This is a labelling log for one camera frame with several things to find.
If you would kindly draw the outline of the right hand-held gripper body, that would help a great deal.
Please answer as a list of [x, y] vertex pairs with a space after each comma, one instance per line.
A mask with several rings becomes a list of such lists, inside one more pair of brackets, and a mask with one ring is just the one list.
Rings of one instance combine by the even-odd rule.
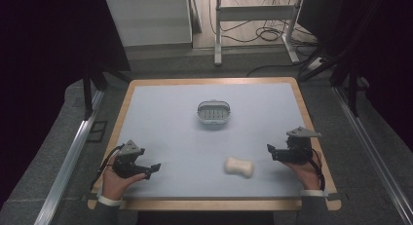
[[276, 151], [282, 155], [282, 159], [279, 162], [303, 165], [312, 159], [313, 147], [311, 139], [313, 137], [321, 137], [319, 132], [298, 127], [288, 131], [286, 135], [287, 148]]

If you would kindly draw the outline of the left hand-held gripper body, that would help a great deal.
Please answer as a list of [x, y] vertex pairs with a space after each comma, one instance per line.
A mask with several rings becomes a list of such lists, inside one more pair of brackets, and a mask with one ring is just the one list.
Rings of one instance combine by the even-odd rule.
[[122, 178], [150, 172], [150, 168], [137, 166], [136, 159], [144, 154], [145, 149], [139, 148], [132, 140], [124, 144], [112, 165], [113, 170]]

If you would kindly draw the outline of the person's right hand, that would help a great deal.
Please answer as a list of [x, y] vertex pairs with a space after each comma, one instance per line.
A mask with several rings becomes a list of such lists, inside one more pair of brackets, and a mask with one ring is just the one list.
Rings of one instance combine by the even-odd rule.
[[285, 163], [285, 165], [295, 173], [296, 177], [303, 185], [304, 190], [320, 189], [317, 171], [310, 162], [305, 165], [295, 165], [292, 163]]

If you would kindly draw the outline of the person's left hand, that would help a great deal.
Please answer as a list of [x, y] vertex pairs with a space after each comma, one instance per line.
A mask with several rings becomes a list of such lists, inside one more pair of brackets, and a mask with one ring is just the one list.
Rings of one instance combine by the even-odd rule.
[[120, 177], [112, 168], [115, 159], [115, 155], [110, 157], [109, 162], [103, 172], [101, 195], [109, 200], [119, 201], [122, 199], [125, 191], [129, 186], [144, 179], [146, 175], [144, 173], [141, 173], [129, 178]]

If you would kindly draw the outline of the light blue table mat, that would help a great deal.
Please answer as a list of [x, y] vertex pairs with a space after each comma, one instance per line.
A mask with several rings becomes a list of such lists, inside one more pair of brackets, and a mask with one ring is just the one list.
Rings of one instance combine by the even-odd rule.
[[[226, 101], [225, 124], [203, 124], [201, 102]], [[273, 160], [267, 144], [286, 146], [286, 133], [303, 124], [287, 83], [145, 86], [134, 89], [118, 141], [144, 148], [140, 166], [161, 164], [149, 180], [133, 184], [132, 199], [246, 199], [297, 197], [294, 173]], [[252, 177], [227, 173], [228, 157], [251, 161]]]

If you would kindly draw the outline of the grey soap dish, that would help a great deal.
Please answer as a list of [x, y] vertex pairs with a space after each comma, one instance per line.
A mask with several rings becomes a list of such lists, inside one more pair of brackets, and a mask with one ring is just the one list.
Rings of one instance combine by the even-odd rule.
[[199, 104], [197, 115], [203, 124], [221, 125], [229, 120], [231, 107], [226, 101], [207, 100]]

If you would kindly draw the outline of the black metal stand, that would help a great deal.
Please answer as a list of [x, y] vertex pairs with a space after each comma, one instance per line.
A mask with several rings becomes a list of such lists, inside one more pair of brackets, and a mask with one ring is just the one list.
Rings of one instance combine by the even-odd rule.
[[129, 84], [131, 78], [127, 75], [105, 66], [103, 64], [98, 65], [85, 65], [83, 68], [83, 88], [84, 88], [84, 102], [85, 102], [85, 115], [84, 120], [88, 121], [93, 112], [93, 98], [92, 98], [92, 86], [95, 86], [99, 92], [105, 92], [108, 87], [108, 82], [103, 73], [107, 72], [112, 76]]
[[357, 92], [365, 91], [366, 87], [360, 87], [357, 82], [357, 60], [351, 50], [344, 50], [337, 57], [337, 66], [329, 81], [333, 87], [342, 86], [347, 82], [347, 104], [352, 114], [357, 117]]

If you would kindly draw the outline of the white power strip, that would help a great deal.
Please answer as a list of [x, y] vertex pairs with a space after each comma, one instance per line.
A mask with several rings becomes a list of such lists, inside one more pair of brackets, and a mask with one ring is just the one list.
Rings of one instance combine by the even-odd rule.
[[325, 62], [325, 59], [323, 57], [317, 57], [315, 60], [313, 60], [308, 66], [307, 69], [312, 71], [319, 66], [321, 66]]

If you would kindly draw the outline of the dark curtain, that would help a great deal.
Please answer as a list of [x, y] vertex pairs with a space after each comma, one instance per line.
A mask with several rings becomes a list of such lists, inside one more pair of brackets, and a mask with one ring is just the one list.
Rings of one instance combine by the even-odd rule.
[[304, 0], [298, 23], [336, 65], [330, 82], [367, 82], [366, 97], [413, 151], [413, 0]]
[[106, 0], [0, 0], [0, 207], [85, 70], [127, 70]]

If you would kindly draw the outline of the white cabinet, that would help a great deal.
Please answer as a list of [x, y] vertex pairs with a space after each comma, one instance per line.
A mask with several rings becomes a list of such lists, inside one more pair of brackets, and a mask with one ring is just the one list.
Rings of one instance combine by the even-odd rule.
[[188, 0], [108, 0], [124, 47], [190, 44]]

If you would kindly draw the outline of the aluminium floor rail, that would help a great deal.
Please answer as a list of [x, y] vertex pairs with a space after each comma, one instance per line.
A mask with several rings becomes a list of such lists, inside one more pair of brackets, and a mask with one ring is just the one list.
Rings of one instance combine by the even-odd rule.
[[349, 123], [355, 131], [361, 146], [372, 164], [372, 167], [375, 169], [383, 186], [388, 192], [391, 201], [393, 202], [394, 207], [401, 217], [404, 225], [413, 225], [413, 206], [407, 199], [406, 194], [403, 192], [400, 185], [385, 164], [361, 119], [351, 111], [345, 93], [340, 88], [333, 87], [332, 90], [336, 94], [338, 101], [347, 119], [349, 120]]
[[50, 225], [58, 208], [59, 202], [67, 187], [73, 170], [76, 167], [80, 154], [86, 143], [89, 132], [94, 123], [100, 103], [105, 95], [105, 92], [96, 91], [92, 99], [92, 114], [88, 120], [80, 124], [79, 129], [70, 145], [70, 148], [65, 156], [65, 159], [56, 175], [56, 179], [51, 187], [51, 190], [40, 209], [38, 216], [33, 225]]

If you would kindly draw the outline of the white metal desk frame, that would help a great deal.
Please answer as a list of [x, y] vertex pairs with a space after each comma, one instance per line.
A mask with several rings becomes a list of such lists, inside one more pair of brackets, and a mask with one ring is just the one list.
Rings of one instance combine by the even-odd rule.
[[215, 41], [214, 64], [222, 64], [222, 22], [234, 21], [259, 21], [259, 20], [284, 20], [286, 30], [281, 35], [282, 42], [287, 50], [292, 63], [299, 58], [292, 46], [292, 32], [301, 9], [302, 0], [295, 0], [287, 5], [260, 5], [260, 6], [223, 6], [222, 0], [215, 0]]

